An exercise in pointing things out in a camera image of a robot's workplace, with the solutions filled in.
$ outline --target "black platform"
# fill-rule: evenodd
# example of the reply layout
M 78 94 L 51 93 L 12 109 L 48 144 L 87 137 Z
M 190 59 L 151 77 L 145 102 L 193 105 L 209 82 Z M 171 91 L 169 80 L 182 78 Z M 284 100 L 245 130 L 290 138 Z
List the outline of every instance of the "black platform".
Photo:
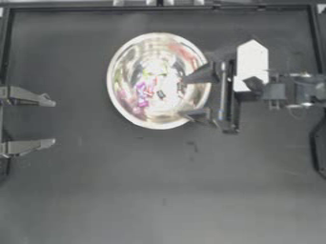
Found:
M 48 92 L 58 107 L 7 108 L 6 127 L 58 145 L 12 163 L 0 243 L 324 243 L 326 184 L 309 147 L 324 110 L 296 119 L 245 104 L 238 136 L 134 126 L 111 104 L 106 72 L 121 45 L 153 31 L 221 57 L 256 37 L 272 69 L 317 72 L 304 11 L 19 12 L 8 82 Z

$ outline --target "metal bowl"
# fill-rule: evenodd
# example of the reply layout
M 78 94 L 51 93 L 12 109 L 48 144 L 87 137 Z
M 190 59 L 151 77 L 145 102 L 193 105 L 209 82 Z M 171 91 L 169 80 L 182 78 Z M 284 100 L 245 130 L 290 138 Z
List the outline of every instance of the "metal bowl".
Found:
M 183 125 L 189 120 L 179 112 L 205 106 L 211 85 L 185 86 L 181 79 L 205 63 L 197 46 L 174 34 L 149 33 L 131 39 L 107 72 L 109 94 L 122 115 L 149 129 Z

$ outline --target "black frame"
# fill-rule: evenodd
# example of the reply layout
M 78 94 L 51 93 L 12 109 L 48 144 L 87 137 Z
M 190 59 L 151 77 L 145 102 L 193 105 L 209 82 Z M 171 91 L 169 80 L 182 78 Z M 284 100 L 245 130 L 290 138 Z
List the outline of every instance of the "black frame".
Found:
M 318 73 L 326 72 L 326 52 L 322 45 L 321 37 L 321 27 L 318 22 L 318 12 L 317 4 L 221 4 L 211 2 L 205 2 L 203 6 L 191 5 L 178 5 L 178 6 L 163 6 L 163 0 L 157 1 L 157 6 L 147 6 L 146 1 L 143 2 L 126 2 L 123 7 L 115 7 L 114 2 L 65 2 L 65 3 L 16 3 L 3 5 L 3 18 L 2 18 L 2 39 L 0 39 L 0 85 L 7 86 L 7 68 L 10 64 L 10 49 L 11 49 L 11 37 L 12 37 L 12 27 L 14 27 L 14 15 L 16 11 L 174 11 L 174 10 L 217 10 L 217 11 L 238 11 L 238 10 L 252 10 L 252 11 L 296 11 L 305 10 L 309 15 L 309 22 L 312 28 L 313 37 L 313 49 L 317 63 Z M 7 133 L 4 133 L 4 107 L 0 105 L 0 144 L 8 139 Z M 313 158 L 314 165 L 318 163 L 316 157 Z

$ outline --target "dark background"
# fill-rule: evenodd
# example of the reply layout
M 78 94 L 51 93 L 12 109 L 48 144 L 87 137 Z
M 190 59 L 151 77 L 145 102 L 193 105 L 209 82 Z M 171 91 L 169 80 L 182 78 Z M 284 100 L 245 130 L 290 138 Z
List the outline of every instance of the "dark background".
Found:
M 15 139 L 58 144 L 14 161 L 0 243 L 324 243 L 326 182 L 309 147 L 324 110 L 298 119 L 245 104 L 237 136 L 133 126 L 106 71 L 123 42 L 153 31 L 221 57 L 256 37 L 272 69 L 316 72 L 304 11 L 19 12 L 8 82 L 48 92 L 58 107 L 7 108 L 6 126 Z

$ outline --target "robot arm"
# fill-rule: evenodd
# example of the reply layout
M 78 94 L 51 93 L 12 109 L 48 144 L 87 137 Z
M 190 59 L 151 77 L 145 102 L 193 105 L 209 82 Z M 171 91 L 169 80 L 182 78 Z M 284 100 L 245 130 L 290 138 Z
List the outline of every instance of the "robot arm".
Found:
M 246 101 L 266 101 L 270 110 L 282 108 L 326 107 L 326 75 L 269 72 L 268 49 L 257 41 L 240 46 L 237 60 L 210 62 L 183 77 L 185 84 L 215 83 L 220 108 L 206 107 L 181 115 L 205 122 L 225 133 L 238 133 L 240 107 Z

